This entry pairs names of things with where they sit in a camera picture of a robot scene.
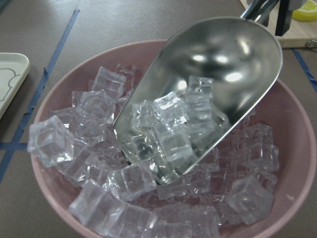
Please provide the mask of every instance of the wooden cutting board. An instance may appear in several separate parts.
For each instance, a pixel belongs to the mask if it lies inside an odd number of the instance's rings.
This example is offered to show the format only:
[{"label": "wooden cutting board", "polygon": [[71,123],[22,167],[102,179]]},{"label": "wooden cutting board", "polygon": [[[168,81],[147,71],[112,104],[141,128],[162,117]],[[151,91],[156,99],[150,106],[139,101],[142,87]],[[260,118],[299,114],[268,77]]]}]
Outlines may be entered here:
[{"label": "wooden cutting board", "polygon": [[[248,0],[240,0],[244,8],[249,5]],[[269,15],[268,30],[275,35],[275,27],[277,22],[279,3],[275,6]],[[290,29],[284,36],[276,36],[281,43],[282,48],[299,48],[306,47],[306,42],[309,40],[317,41],[317,20],[315,21],[298,21],[292,19]]]}]

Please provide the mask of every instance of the black line drawing on tray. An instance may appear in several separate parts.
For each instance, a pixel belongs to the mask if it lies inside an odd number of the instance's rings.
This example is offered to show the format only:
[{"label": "black line drawing on tray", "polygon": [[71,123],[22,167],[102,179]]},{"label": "black line drawing on tray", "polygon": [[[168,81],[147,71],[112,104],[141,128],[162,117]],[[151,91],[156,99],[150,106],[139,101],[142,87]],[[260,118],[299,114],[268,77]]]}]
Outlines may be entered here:
[{"label": "black line drawing on tray", "polygon": [[8,91],[5,92],[4,95],[1,95],[0,94],[0,103],[3,102],[5,100],[5,98],[7,97],[7,95],[9,94],[9,92],[11,91],[11,89],[13,88],[11,86],[11,82],[18,76],[20,76],[20,74],[16,74],[16,72],[12,69],[12,68],[0,68],[0,72],[1,70],[9,70],[9,71],[12,71],[13,73],[13,77],[8,77],[8,78],[0,78],[1,81],[5,80],[5,81],[8,81],[7,85],[9,87]]}]

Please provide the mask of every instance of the bowl rim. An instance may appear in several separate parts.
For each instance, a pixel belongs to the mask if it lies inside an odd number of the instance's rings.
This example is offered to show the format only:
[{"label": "bowl rim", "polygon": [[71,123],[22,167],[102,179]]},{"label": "bowl rim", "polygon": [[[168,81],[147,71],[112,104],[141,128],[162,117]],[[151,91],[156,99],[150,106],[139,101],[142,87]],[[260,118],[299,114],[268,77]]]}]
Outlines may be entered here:
[{"label": "bowl rim", "polygon": [[[117,49],[132,47],[134,45],[147,45],[147,44],[163,45],[165,42],[166,42],[166,40],[150,40],[150,41],[140,41],[140,42],[130,43],[130,44],[126,44],[126,45],[122,45],[122,46],[118,46],[118,47],[109,49],[107,51],[99,53],[99,54],[85,60],[84,62],[80,63],[79,65],[74,67],[70,72],[68,72],[64,77],[62,77],[52,87],[52,89],[46,95],[45,99],[43,100],[42,104],[40,105],[39,110],[37,111],[37,114],[35,116],[33,123],[40,121],[40,114],[43,111],[43,107],[47,103],[47,101],[51,97],[51,95],[53,94],[54,89],[56,87],[58,87],[59,84],[61,84],[69,75],[71,75],[74,71],[76,71],[78,68],[82,67],[87,62],[89,62],[97,57],[100,57],[101,55],[108,54],[109,52],[112,52],[112,51],[116,51]],[[273,234],[278,232],[282,227],[284,227],[295,216],[295,214],[302,207],[303,203],[305,202],[305,200],[306,200],[306,198],[311,190],[311,187],[313,185],[313,181],[315,178],[315,173],[316,173],[317,147],[316,147],[316,137],[315,137],[315,133],[314,133],[314,129],[313,129],[313,126],[311,124],[311,121],[310,121],[305,109],[303,108],[302,104],[297,99],[295,94],[287,87],[287,85],[284,82],[282,82],[279,78],[277,79],[275,84],[279,84],[283,88],[283,90],[286,91],[286,93],[293,99],[294,103],[296,104],[296,106],[300,110],[300,112],[303,116],[303,119],[304,119],[304,123],[309,131],[308,137],[309,137],[309,141],[312,143],[312,146],[310,148],[311,154],[312,155],[315,154],[316,156],[315,156],[315,159],[310,160],[310,167],[309,167],[309,170],[307,173],[307,179],[305,180],[305,183],[302,187],[301,193],[299,194],[299,196],[297,197],[295,202],[292,204],[290,209],[285,214],[283,214],[282,217],[280,217],[280,219],[276,223],[272,224],[270,227],[266,228],[265,230],[263,230],[259,234],[255,235],[254,238],[263,238],[263,237],[272,236]],[[61,206],[56,202],[56,200],[54,199],[54,195],[51,193],[51,191],[47,187],[46,183],[44,182],[42,171],[40,169],[40,162],[38,161],[37,157],[34,155],[31,155],[31,162],[32,162],[32,168],[33,168],[33,172],[35,174],[35,178],[37,180],[37,183],[38,183],[44,197],[46,198],[46,200],[48,201],[50,206],[55,210],[55,212],[69,226],[71,226],[71,228],[73,228],[79,234],[81,234],[85,237],[90,237],[90,238],[91,237],[100,238],[101,236],[99,234],[95,233],[91,229],[82,225],[68,210],[63,209],[63,208],[61,209]]]}]

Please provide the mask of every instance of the gray surface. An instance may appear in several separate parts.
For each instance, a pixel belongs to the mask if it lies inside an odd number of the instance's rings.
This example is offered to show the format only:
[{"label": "gray surface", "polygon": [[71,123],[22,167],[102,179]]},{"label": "gray surface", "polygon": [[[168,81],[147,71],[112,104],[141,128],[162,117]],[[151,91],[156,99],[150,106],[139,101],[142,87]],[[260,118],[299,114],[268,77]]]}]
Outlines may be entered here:
[{"label": "gray surface", "polygon": [[[198,20],[242,13],[239,0],[11,0],[0,11],[0,52],[25,54],[31,70],[0,120],[0,142],[9,142],[75,9],[80,13],[35,108],[67,72],[105,50],[137,41],[167,39]],[[317,50],[299,50],[317,77]],[[317,94],[291,50],[280,78],[303,104],[317,134]],[[21,139],[27,142],[28,129]],[[274,238],[316,237],[317,184],[297,215]],[[79,238],[49,206],[33,175],[30,156],[15,152],[0,184],[0,237]]]}]

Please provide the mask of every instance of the pile of ice cubes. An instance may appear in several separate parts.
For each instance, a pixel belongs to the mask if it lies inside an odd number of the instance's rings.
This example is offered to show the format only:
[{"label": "pile of ice cubes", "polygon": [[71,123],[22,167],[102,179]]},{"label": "pile of ice cubes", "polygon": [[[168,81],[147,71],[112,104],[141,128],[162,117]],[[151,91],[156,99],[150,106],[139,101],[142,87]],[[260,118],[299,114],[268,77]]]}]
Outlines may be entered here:
[{"label": "pile of ice cubes", "polygon": [[72,93],[70,108],[30,126],[28,152],[82,187],[69,211],[113,238],[218,238],[221,227],[266,218],[278,148],[255,111],[180,175],[229,126],[212,104],[210,78],[191,76],[185,95],[171,92],[133,105],[131,123],[139,134],[126,145],[132,164],[126,163],[112,122],[143,72],[135,65],[119,64],[115,73],[101,67],[89,91]]}]

